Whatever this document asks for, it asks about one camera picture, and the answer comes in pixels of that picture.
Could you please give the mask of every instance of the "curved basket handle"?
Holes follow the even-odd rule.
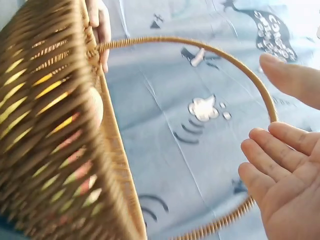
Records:
[[[227,54],[226,52],[219,50],[210,45],[204,44],[202,42],[179,38],[179,37],[170,37],[170,36],[158,36],[158,37],[141,37],[141,38],[127,38],[118,41],[112,41],[109,43],[100,43],[97,45],[96,49],[99,53],[103,53],[107,49],[115,49],[115,48],[123,48],[128,47],[135,44],[143,44],[143,43],[155,43],[155,42],[171,42],[171,43],[181,43],[188,44],[199,47],[200,49],[204,49],[205,51],[209,51],[217,54],[218,56],[226,59],[238,69],[240,69],[244,74],[248,76],[248,78],[254,83],[256,88],[261,94],[261,97],[265,103],[270,122],[276,122],[278,120],[276,108],[274,102],[263,84],[263,82],[257,77],[257,75],[252,72],[246,65],[242,62],[234,58],[233,56]],[[242,217],[247,211],[249,211],[255,204],[255,200],[252,196],[248,196],[241,204],[237,206],[233,211],[229,212],[227,215],[214,219],[204,226],[200,226],[196,229],[193,229],[190,232],[185,233],[181,236],[171,237],[170,240],[199,240],[203,239],[211,234],[216,233],[221,230],[223,227],[229,225],[234,222],[236,219]]]

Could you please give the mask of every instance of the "woven basket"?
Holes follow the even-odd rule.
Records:
[[[26,236],[147,239],[99,63],[99,52],[145,42],[191,44],[222,56],[253,81],[270,120],[277,120],[272,99],[258,77],[216,48],[175,37],[97,45],[84,0],[28,0],[0,32],[0,206]],[[100,128],[92,87],[103,102]],[[248,197],[228,215],[172,239],[204,238],[253,204]]]

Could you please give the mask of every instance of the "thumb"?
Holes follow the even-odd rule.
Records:
[[[256,201],[259,208],[261,208],[267,192],[276,184],[275,180],[260,172],[249,162],[242,163],[239,166],[238,172],[243,183],[248,188],[249,194]]]
[[[85,0],[86,8],[90,19],[90,25],[93,28],[99,26],[99,6],[96,0]]]
[[[320,110],[319,70],[286,64],[270,54],[260,57],[260,65],[270,82],[281,92]]]

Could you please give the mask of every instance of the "light blue tablecloth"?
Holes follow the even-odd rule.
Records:
[[[319,131],[319,112],[276,90],[261,72],[259,56],[269,51],[319,68],[320,3],[223,3],[106,0],[114,39],[174,35],[219,47],[263,80],[281,121]],[[173,43],[110,54],[107,82],[150,240],[183,234],[237,206],[247,195],[237,172],[246,160],[240,143],[252,128],[269,124],[251,81],[226,60],[199,54],[196,47]],[[20,239],[1,234],[3,240]],[[206,238],[265,239],[257,207]]]

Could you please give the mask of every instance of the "hand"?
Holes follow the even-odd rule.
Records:
[[[320,71],[263,55],[260,64],[282,92],[320,109]],[[250,163],[238,172],[256,200],[269,240],[320,239],[320,133],[274,122],[241,144]]]
[[[107,43],[111,41],[111,26],[110,17],[107,6],[103,0],[85,0],[89,14],[90,25],[93,28],[93,33],[97,43]],[[108,57],[109,50],[105,51],[100,56],[103,71],[108,72]]]

